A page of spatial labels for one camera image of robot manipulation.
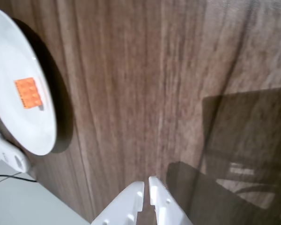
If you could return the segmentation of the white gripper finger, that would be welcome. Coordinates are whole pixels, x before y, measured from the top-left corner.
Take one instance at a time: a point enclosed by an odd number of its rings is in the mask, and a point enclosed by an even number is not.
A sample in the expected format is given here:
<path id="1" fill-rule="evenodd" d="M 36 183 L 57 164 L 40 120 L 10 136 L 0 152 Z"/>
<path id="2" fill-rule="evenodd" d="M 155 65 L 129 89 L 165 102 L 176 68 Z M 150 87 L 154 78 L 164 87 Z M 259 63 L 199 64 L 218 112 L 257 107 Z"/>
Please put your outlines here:
<path id="1" fill-rule="evenodd" d="M 135 181 L 120 192 L 94 219 L 92 225 L 136 225 L 143 210 L 144 182 Z"/>
<path id="2" fill-rule="evenodd" d="M 150 176 L 150 204 L 155 207 L 158 225 L 193 225 L 173 196 L 156 177 Z"/>

